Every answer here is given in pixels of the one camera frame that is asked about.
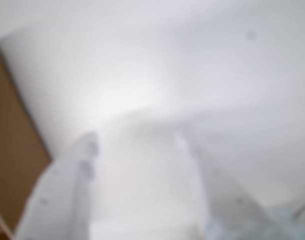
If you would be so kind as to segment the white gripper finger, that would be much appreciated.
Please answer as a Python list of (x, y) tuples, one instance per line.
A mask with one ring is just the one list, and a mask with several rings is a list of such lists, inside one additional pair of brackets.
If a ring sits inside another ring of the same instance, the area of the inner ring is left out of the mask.
[(265, 229), (279, 225), (229, 172), (204, 148), (195, 136), (176, 136), (187, 170), (199, 229), (208, 240), (261, 238)]
[(88, 132), (51, 162), (27, 200), (15, 240), (90, 238), (90, 185), (98, 143), (97, 134)]

